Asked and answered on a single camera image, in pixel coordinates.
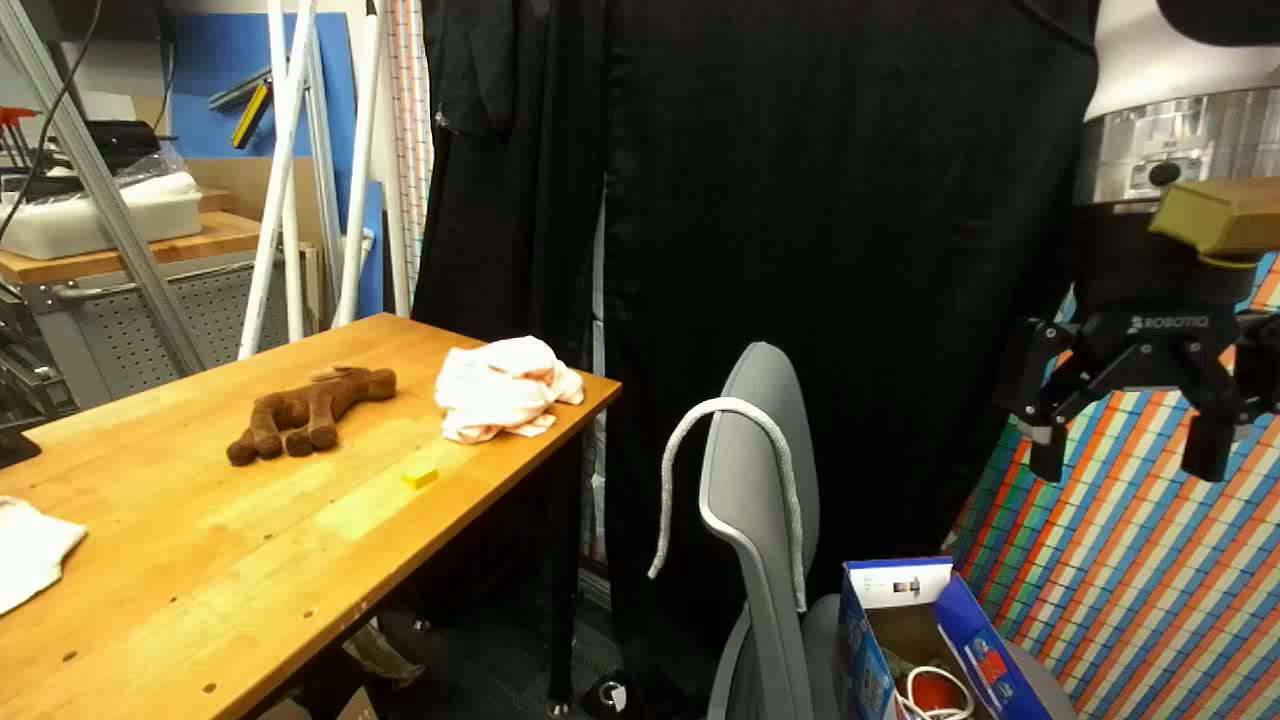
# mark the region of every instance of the black stand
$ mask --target black stand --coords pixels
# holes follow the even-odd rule
[[[15,427],[0,427],[0,466],[18,462],[26,456],[41,456],[41,442],[33,442],[22,432]]]
[[[582,528],[582,438],[565,442],[549,461],[551,479],[551,654],[549,654],[549,701],[551,717],[571,706],[571,618],[580,608],[577,565]]]

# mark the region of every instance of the chair backrest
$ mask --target chair backrest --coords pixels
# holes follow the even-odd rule
[[[760,705],[753,717],[802,720],[812,717],[812,688],[790,541],[800,533],[802,575],[820,535],[820,500],[800,375],[779,349],[755,341],[728,372],[718,394],[762,413],[789,442],[779,447],[746,413],[714,413],[703,442],[700,517],[735,552],[746,590],[746,626],[735,626],[746,661],[733,676],[755,682]]]

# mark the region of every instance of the white paper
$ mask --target white paper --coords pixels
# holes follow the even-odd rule
[[[941,590],[950,584],[950,565],[859,565],[843,567],[849,584],[857,589],[857,600],[873,608],[911,608],[911,605],[937,605]]]
[[[84,528],[0,494],[0,616],[60,579]]]

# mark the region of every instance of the wooden table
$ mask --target wooden table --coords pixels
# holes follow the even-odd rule
[[[430,378],[464,334],[370,317],[26,432],[0,494],[88,525],[63,579],[0,616],[0,717],[243,717],[616,400],[537,438],[447,442]],[[233,466],[252,394],[330,365],[396,366],[339,447]],[[404,479],[419,456],[425,487]]]

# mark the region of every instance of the striped fabric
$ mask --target striped fabric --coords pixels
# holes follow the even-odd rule
[[[1257,306],[1280,306],[1280,262]],[[1238,427],[1228,479],[1178,470],[1178,390],[1110,390],[1037,479],[1008,427],[954,521],[958,573],[1083,717],[1280,717],[1280,418]]]
[[[408,267],[404,289],[413,298],[417,289],[417,247],[429,227],[429,182],[430,182],[430,96],[429,96],[429,39],[425,39],[425,7],[417,0],[389,2],[389,61],[384,61],[384,89],[393,93],[393,162],[396,162],[396,191],[389,206],[396,210],[396,238],[404,245]]]

